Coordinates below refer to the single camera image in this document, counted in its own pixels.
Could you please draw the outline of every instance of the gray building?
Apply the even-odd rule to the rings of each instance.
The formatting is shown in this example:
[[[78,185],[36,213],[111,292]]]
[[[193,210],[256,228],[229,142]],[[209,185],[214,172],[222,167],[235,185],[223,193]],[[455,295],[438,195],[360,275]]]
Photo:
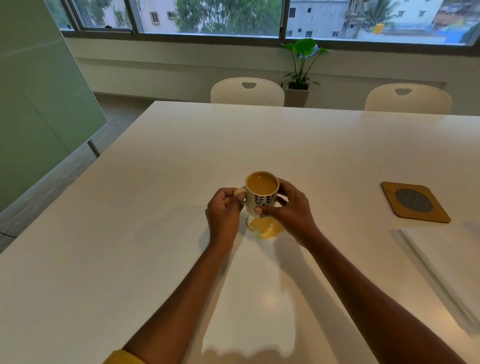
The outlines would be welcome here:
[[[332,38],[340,36],[349,0],[292,0],[287,36]]]

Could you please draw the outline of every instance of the brown square coaster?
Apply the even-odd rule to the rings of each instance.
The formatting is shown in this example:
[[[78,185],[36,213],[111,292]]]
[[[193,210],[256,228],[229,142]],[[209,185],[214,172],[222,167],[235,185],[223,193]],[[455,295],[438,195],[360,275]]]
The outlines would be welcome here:
[[[380,185],[398,217],[445,224],[451,221],[429,188],[396,182],[382,182]]]

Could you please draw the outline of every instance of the chair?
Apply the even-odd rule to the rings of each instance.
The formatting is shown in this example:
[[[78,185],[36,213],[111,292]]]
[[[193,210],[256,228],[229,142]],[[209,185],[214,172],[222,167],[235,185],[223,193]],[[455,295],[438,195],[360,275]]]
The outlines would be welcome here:
[[[452,98],[438,88],[416,84],[379,86],[367,97],[366,111],[413,112],[446,115]]]
[[[228,78],[216,83],[210,92],[212,104],[283,106],[284,100],[282,88],[262,78]]]

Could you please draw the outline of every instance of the white paper stack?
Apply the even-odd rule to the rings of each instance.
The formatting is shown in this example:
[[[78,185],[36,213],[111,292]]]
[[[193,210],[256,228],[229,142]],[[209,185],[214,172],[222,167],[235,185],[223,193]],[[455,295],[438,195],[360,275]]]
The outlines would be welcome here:
[[[480,326],[480,225],[467,222],[401,231],[465,316]]]

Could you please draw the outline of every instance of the gray wooden floor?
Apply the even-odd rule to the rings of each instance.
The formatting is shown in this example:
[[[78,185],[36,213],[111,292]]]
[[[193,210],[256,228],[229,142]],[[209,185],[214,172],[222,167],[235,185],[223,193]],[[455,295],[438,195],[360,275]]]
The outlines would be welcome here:
[[[100,153],[108,148],[152,103],[153,100],[95,95],[107,119],[92,140]],[[20,235],[93,162],[95,156],[85,143],[45,177],[0,213],[0,232]],[[0,234],[0,253],[15,238]]]

